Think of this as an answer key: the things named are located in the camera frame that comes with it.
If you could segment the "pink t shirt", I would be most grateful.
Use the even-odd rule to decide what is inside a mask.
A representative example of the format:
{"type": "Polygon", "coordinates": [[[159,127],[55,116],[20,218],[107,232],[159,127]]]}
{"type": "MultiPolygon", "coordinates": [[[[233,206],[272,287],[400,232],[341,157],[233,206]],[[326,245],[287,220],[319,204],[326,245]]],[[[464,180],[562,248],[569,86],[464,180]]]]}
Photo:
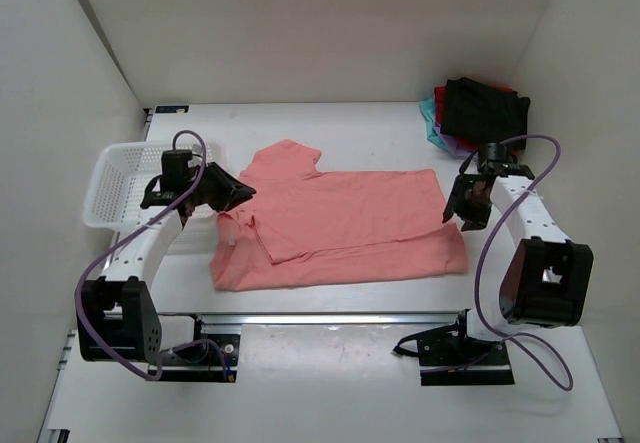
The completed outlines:
{"type": "Polygon", "coordinates": [[[469,268],[456,224],[444,221],[436,173],[329,171],[292,140],[257,151],[240,173],[256,191],[217,216],[210,263],[218,291],[399,281],[469,268]]]}

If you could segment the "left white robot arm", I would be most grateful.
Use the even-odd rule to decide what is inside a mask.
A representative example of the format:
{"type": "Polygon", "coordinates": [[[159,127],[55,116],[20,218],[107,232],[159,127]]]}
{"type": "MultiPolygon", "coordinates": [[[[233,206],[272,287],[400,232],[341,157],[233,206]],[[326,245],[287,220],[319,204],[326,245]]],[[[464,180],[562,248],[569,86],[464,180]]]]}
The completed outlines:
{"type": "Polygon", "coordinates": [[[196,318],[160,316],[151,285],[173,241],[200,207],[215,212],[249,201],[255,190],[217,163],[204,162],[204,148],[127,143],[107,147],[94,168],[83,219],[111,229],[124,243],[106,256],[108,266],[84,277],[76,297],[79,345],[87,361],[114,354],[156,364],[164,351],[188,361],[208,352],[209,336],[196,318]]]}

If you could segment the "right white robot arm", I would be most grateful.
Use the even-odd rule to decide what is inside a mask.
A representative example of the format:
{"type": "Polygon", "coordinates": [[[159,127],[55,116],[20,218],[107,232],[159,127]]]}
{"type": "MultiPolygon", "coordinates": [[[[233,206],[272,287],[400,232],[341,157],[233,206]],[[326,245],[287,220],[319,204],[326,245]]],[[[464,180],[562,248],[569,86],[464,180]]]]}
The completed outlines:
{"type": "Polygon", "coordinates": [[[484,341],[535,328],[573,327],[581,320],[594,255],[560,229],[537,184],[537,176],[504,143],[481,146],[459,168],[443,220],[458,217],[463,230],[480,231],[497,210],[500,217],[486,242],[506,228],[515,245],[505,275],[488,290],[480,284],[489,250],[480,253],[474,305],[460,315],[461,330],[448,339],[449,354],[460,363],[480,356],[484,341]]]}

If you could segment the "purple folded t shirt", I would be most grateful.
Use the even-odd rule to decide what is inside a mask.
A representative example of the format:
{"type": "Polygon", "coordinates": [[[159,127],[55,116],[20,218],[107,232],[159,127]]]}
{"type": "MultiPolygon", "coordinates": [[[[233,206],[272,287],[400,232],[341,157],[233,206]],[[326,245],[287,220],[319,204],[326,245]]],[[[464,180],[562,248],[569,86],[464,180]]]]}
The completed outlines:
{"type": "Polygon", "coordinates": [[[442,132],[441,119],[439,117],[435,119],[435,123],[433,125],[433,137],[436,146],[457,159],[465,159],[477,149],[476,146],[466,140],[444,134],[442,132]]]}

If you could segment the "black folded t shirt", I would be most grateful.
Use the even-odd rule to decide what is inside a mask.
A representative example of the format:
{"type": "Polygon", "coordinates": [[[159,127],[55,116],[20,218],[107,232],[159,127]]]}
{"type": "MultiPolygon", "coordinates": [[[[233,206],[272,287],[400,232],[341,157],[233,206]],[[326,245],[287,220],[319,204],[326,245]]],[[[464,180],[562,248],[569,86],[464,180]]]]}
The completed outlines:
{"type": "Polygon", "coordinates": [[[448,80],[441,132],[474,145],[502,142],[528,133],[531,100],[516,91],[462,77],[448,80]]]}

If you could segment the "teal folded t shirt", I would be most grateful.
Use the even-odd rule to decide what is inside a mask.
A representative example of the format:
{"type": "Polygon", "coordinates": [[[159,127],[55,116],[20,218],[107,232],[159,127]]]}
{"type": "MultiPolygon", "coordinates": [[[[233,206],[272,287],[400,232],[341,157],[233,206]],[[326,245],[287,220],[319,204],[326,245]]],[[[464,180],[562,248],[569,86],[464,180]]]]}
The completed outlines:
{"type": "Polygon", "coordinates": [[[441,137],[435,130],[435,99],[431,97],[426,100],[420,101],[419,110],[425,121],[427,141],[438,147],[439,149],[446,150],[446,144],[442,141],[441,137]]]}

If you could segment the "red folded t shirt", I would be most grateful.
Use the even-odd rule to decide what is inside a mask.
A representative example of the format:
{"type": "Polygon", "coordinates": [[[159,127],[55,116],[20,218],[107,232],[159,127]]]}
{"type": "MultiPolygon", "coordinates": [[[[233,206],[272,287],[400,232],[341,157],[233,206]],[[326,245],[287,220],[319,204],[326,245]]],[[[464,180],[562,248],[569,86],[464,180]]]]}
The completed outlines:
{"type": "Polygon", "coordinates": [[[455,146],[457,148],[464,148],[465,150],[469,150],[469,151],[475,150],[478,147],[477,144],[474,144],[471,141],[466,140],[464,138],[461,138],[458,136],[446,135],[441,132],[443,116],[444,116],[445,93],[446,93],[445,86],[438,86],[434,88],[434,101],[435,101],[435,109],[436,109],[435,126],[440,132],[441,138],[442,139],[447,138],[451,142],[455,143],[455,146]]]}

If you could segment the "white plastic basket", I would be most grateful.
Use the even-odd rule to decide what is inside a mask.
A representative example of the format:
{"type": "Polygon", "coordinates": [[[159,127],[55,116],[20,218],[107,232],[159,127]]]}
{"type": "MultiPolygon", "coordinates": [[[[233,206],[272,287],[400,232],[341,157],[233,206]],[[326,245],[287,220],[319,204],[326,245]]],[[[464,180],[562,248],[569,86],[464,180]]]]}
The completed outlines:
{"type": "MultiPolygon", "coordinates": [[[[126,235],[138,222],[149,181],[161,173],[161,156],[171,142],[114,144],[102,151],[86,193],[82,219],[90,228],[126,235]]],[[[216,217],[209,206],[198,207],[169,247],[173,254],[212,254],[218,241],[216,217]]]]}

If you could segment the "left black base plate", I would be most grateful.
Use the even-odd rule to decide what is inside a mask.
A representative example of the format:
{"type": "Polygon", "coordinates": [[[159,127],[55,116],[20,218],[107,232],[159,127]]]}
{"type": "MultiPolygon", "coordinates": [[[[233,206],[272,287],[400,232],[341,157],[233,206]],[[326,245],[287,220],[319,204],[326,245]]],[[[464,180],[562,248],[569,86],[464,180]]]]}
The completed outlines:
{"type": "Polygon", "coordinates": [[[159,382],[233,384],[238,379],[241,327],[202,318],[195,322],[197,345],[160,354],[159,382]]]}

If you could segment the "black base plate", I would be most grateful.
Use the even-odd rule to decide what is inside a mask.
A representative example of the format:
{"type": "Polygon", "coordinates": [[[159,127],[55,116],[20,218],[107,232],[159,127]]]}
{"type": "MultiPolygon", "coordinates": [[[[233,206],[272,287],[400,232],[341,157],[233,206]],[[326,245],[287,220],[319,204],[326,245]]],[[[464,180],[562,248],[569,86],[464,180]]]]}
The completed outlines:
{"type": "Polygon", "coordinates": [[[159,382],[233,384],[238,379],[241,327],[202,318],[195,322],[197,345],[160,354],[159,382]]]}
{"type": "Polygon", "coordinates": [[[418,360],[422,387],[515,384],[506,346],[469,337],[461,320],[402,337],[392,353],[418,360]]]}

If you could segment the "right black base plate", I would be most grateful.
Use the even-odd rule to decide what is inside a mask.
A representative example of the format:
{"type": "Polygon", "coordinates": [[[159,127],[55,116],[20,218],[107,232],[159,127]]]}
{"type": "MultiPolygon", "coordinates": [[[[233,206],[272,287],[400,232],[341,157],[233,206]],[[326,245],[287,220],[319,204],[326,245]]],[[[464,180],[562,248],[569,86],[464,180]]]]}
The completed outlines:
{"type": "Polygon", "coordinates": [[[461,320],[402,337],[392,353],[418,360],[422,387],[515,384],[506,346],[469,337],[461,320]]]}

